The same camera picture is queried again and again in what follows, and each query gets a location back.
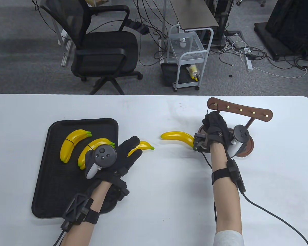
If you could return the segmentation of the person's left hand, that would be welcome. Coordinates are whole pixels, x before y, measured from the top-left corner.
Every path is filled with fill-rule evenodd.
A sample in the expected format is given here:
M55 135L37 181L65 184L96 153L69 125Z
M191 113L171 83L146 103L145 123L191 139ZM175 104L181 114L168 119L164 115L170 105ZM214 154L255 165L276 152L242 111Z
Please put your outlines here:
M137 136L121 143L117 149L111 145L99 146L86 154L86 178L93 181L106 181L118 187L126 186L121 177L126 175L133 164L142 155Z

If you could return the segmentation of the person's right hand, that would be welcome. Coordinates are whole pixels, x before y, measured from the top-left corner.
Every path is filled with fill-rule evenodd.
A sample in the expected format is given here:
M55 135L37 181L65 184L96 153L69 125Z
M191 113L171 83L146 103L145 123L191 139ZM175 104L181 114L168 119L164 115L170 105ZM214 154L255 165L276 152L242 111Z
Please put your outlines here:
M220 143L227 151L231 145L229 129L223 117L217 112L212 111L205 115L202 120L203 129L207 134L207 148L210 152L210 145L213 143Z

